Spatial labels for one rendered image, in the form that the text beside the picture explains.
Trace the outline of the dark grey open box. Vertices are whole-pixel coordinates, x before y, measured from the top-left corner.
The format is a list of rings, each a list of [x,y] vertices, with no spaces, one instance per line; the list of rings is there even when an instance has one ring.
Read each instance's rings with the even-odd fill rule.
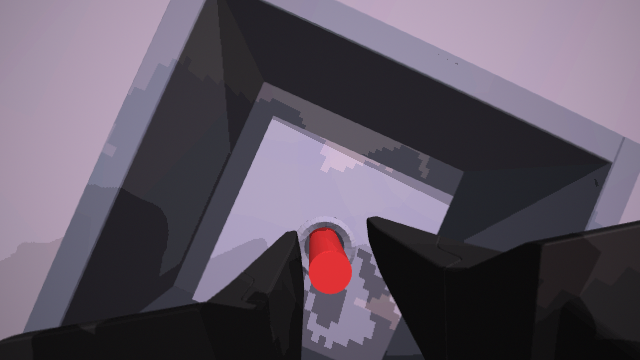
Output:
[[[453,196],[505,252],[618,225],[640,144],[337,0],[170,0],[23,333],[199,303],[272,117]]]

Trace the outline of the pale lavender plate with hole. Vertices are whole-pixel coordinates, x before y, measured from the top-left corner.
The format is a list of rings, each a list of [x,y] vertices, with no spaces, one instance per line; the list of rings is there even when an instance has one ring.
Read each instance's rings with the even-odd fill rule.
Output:
[[[297,231],[304,279],[302,346],[334,360],[381,360],[402,313],[373,255],[368,217],[438,234],[453,196],[273,116],[193,300],[206,302],[285,232]],[[348,286],[309,279],[309,234],[331,228]]]

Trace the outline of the red peg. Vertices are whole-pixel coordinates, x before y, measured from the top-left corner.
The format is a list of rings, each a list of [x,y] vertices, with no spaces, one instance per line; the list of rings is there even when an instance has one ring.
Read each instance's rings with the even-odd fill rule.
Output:
[[[309,237],[309,279],[325,294],[344,290],[352,277],[352,268],[345,251],[331,228],[318,228]]]

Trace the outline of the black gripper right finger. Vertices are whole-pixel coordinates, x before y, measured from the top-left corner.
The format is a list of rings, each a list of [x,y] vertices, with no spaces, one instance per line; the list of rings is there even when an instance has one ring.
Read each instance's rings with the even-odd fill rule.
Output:
[[[554,360],[567,301],[640,283],[640,220],[505,252],[378,216],[366,223],[425,360]]]

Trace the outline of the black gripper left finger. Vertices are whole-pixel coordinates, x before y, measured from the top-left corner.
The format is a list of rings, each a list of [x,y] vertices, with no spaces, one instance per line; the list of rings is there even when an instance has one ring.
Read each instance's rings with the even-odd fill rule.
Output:
[[[301,360],[304,279],[285,232],[206,302],[0,340],[0,360]]]

